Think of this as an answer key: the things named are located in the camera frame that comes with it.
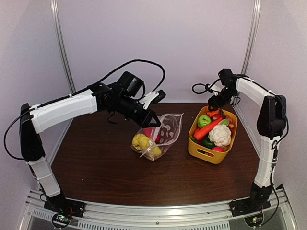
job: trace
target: green apple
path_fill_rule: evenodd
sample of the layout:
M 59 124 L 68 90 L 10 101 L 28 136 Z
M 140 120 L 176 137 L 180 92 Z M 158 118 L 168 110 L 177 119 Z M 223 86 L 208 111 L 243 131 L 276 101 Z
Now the green apple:
M 201 115 L 197 120 L 197 126 L 199 128 L 204 128 L 211 123 L 211 118 L 207 115 Z

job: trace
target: basket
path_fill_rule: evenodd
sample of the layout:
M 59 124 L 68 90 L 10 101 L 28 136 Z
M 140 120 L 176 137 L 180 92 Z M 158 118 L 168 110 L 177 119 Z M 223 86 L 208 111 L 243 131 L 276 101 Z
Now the basket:
M 198 113 L 191 129 L 189 132 L 189 154 L 191 154 L 194 157 L 200 158 L 204 161 L 208 161 L 212 164 L 219 164 L 222 162 L 222 160 L 224 160 L 224 158 L 226 157 L 226 155 L 228 154 L 228 152 L 231 150 L 232 145 L 235 141 L 235 136 L 236 136 L 236 128 L 237 128 L 237 124 L 238 124 L 238 119 L 236 117 L 236 115 L 232 114 L 231 112 L 228 112 L 226 110 L 223 110 L 223 112 L 225 113 L 225 115 L 230 116 L 232 119 L 232 123 L 234 123 L 234 131 L 231 134 L 231 143 L 226 146 L 225 151 L 224 152 L 217 152 L 214 151 L 212 149 L 206 148 L 204 146 L 201 146 L 195 142 L 193 142 L 190 138 L 190 136 L 193 136 L 195 130 L 197 129 L 197 120 L 201 115 L 206 115 L 207 114 L 207 107 L 203 107 L 201 109 L 201 111 Z

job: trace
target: wooden table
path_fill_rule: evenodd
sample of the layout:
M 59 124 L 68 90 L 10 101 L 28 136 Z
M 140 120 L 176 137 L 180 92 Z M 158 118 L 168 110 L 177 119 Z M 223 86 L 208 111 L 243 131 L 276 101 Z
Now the wooden table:
M 204 104 L 161 103 L 158 115 L 183 113 L 177 142 L 157 161 L 130 149 L 139 127 L 112 125 L 107 112 L 75 118 L 52 165 L 69 198 L 121 205 L 182 205 L 249 196 L 259 159 L 238 122 L 236 139 L 224 161 L 214 165 L 188 153 L 188 132 Z M 225 108 L 234 113 L 230 106 Z

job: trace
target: white wall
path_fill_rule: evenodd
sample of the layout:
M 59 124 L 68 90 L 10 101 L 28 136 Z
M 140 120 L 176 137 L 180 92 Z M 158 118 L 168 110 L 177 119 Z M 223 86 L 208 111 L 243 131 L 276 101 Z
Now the white wall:
M 69 93 L 52 21 L 50 1 L 0 1 L 0 136 L 23 103 L 43 103 Z M 48 158 L 67 123 L 42 135 Z M 18 125 L 7 139 L 20 156 Z M 29 189 L 36 186 L 24 161 L 0 145 L 0 229 L 16 229 Z
M 164 102 L 205 102 L 194 83 L 211 83 L 222 68 L 240 72 L 254 0 L 65 0 L 59 15 L 77 89 L 131 59 L 148 59 L 166 70 Z M 161 78 L 148 64 L 126 68 L 147 91 Z M 110 78 L 117 81 L 121 73 Z
M 307 1 L 261 2 L 260 25 L 248 75 L 287 98 L 289 136 L 281 143 L 275 184 L 283 183 L 301 230 L 307 229 Z M 242 98 L 239 108 L 260 144 L 260 109 Z

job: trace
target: transparent bag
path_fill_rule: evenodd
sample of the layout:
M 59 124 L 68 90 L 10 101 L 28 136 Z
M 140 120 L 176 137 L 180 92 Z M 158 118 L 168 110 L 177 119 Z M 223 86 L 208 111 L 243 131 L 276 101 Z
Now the transparent bag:
M 140 157 L 145 156 L 151 161 L 162 157 L 179 137 L 182 116 L 164 114 L 159 117 L 160 127 L 141 128 L 134 136 L 131 148 L 140 153 Z

